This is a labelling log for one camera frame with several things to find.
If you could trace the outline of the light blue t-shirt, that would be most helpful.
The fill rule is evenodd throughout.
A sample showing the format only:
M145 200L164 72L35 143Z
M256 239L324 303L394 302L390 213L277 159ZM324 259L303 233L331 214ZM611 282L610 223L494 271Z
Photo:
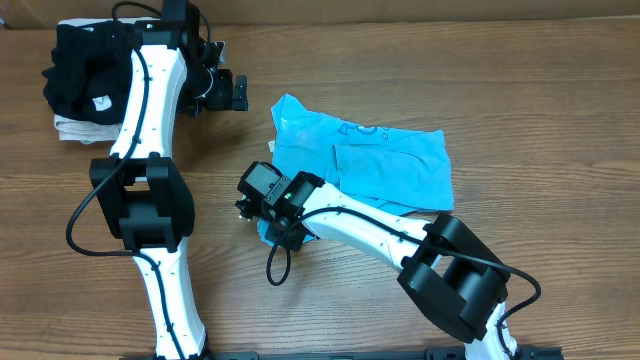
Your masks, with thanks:
M394 215L454 210L443 131L365 127L310 111L290 94L272 106L271 115L272 164L285 176L312 173Z

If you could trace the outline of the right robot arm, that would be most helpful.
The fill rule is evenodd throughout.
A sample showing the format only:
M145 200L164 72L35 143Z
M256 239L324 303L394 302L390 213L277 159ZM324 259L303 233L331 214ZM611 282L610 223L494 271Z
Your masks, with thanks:
M505 265L459 219L434 221L384 212L320 177L294 178L262 163L241 177L236 205L243 217L268 224L275 248L292 253L308 237L340 241L388 265L420 312L464 345L468 359L516 359L506 313Z

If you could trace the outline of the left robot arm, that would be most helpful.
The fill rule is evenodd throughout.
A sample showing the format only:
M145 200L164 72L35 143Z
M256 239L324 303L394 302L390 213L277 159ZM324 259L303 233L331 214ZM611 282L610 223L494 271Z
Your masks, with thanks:
M131 87L108 157L90 166L119 257L138 267L155 326L155 359L210 359L188 265L193 196L172 159L176 116L245 111L247 79L220 69L221 42L201 38L198 18L139 20L131 36Z

